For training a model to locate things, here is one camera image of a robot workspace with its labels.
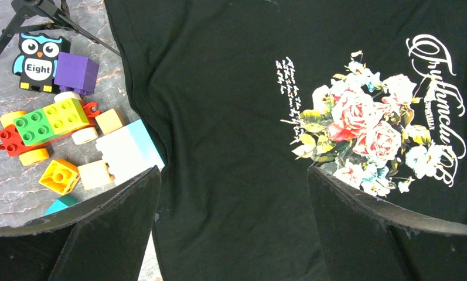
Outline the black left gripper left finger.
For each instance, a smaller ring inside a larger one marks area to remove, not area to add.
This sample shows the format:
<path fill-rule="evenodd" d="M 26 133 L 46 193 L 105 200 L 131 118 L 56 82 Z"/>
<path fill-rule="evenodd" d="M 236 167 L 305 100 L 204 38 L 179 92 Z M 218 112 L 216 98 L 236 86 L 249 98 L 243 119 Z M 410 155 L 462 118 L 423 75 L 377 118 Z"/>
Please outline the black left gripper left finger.
<path fill-rule="evenodd" d="M 153 167 L 19 227 L 0 227 L 0 280 L 137 280 L 161 190 Z"/>

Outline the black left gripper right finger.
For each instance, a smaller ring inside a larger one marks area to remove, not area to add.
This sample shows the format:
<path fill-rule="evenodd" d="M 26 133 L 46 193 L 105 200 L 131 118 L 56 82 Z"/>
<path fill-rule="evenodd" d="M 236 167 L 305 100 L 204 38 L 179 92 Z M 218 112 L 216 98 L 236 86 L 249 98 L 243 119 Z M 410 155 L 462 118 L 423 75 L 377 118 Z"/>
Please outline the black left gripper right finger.
<path fill-rule="evenodd" d="M 330 280 L 467 280 L 467 225 L 371 196 L 318 167 L 307 180 Z"/>

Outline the black floral t-shirt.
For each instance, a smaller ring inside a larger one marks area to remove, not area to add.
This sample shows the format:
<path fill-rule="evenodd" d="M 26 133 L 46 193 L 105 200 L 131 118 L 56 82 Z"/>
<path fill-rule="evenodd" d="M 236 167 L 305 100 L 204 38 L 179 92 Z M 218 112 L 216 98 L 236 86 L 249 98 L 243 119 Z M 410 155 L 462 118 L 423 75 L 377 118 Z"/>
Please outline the black floral t-shirt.
<path fill-rule="evenodd" d="M 107 1 L 164 280 L 328 280 L 311 166 L 467 224 L 467 1 Z"/>

